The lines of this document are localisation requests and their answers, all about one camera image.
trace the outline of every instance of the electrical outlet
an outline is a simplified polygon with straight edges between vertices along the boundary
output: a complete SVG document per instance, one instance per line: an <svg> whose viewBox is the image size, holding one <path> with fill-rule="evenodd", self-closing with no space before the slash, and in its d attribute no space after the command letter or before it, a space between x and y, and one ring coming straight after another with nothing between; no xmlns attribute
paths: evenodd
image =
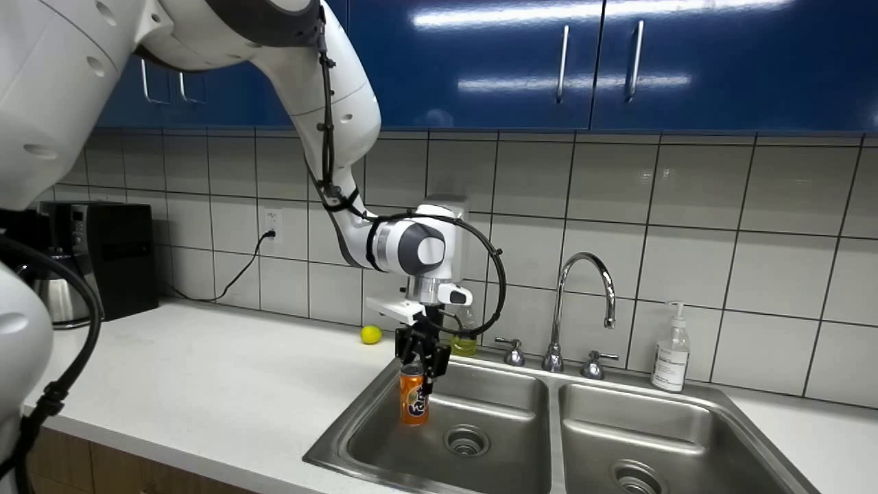
<svg viewBox="0 0 878 494"><path fill-rule="evenodd" d="M260 227L264 227L264 233L275 231L271 242L283 243L283 227L280 227L280 212L277 209L264 209Z"/></svg>

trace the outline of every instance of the coffee maker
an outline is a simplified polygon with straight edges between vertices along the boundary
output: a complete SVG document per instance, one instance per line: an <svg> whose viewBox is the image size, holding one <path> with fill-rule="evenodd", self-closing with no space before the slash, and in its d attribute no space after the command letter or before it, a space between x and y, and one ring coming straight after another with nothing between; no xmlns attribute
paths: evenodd
<svg viewBox="0 0 878 494"><path fill-rule="evenodd" d="M80 272L102 297L106 319L160 303L150 209L133 203L42 203L3 213L0 227ZM54 327L80 327L88 312L66 280L15 257L3 257L43 299Z"/></svg>

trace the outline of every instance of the sink drain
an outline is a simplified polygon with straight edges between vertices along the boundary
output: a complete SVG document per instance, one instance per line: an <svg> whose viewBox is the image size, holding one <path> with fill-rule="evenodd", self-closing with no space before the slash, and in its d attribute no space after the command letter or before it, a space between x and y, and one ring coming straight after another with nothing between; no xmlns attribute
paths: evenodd
<svg viewBox="0 0 878 494"><path fill-rule="evenodd" d="M487 453L490 442L474 426L454 426L445 432L445 448L457 457L476 457Z"/></svg>
<svg viewBox="0 0 878 494"><path fill-rule="evenodd" d="M667 494L662 479L655 476L655 468L642 460L616 460L615 479L622 494Z"/></svg>

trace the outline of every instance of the white countertop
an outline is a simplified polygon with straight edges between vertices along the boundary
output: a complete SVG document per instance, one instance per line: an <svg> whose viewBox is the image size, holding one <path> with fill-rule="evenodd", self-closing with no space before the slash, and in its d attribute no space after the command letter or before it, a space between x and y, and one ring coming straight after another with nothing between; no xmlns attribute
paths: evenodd
<svg viewBox="0 0 878 494"><path fill-rule="evenodd" d="M83 338L58 331L47 378ZM302 460L389 358L350 327L166 301L105 323L48 427L249 491L391 491ZM727 395L822 494L876 491L878 410Z"/></svg>

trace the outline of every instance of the power cord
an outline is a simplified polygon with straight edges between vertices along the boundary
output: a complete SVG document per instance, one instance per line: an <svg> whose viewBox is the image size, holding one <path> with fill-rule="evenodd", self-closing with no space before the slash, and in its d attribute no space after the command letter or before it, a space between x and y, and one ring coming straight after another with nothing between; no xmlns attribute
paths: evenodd
<svg viewBox="0 0 878 494"><path fill-rule="evenodd" d="M166 283L166 291L175 294L175 297L180 297L180 299L190 299L190 301L220 301L220 299L225 299L228 291L249 272L249 265L254 262L254 257L257 257L260 250L264 250L264 242L267 242L267 238L275 238L275 236L277 236L275 231L267 231L267 233L257 236L249 260L240 265L239 273L234 273L234 277L225 283L225 287L220 291L220 297L206 297L206 299L201 299L201 297L186 297L180 287L175 287L175 286L169 286L169 283Z"/></svg>

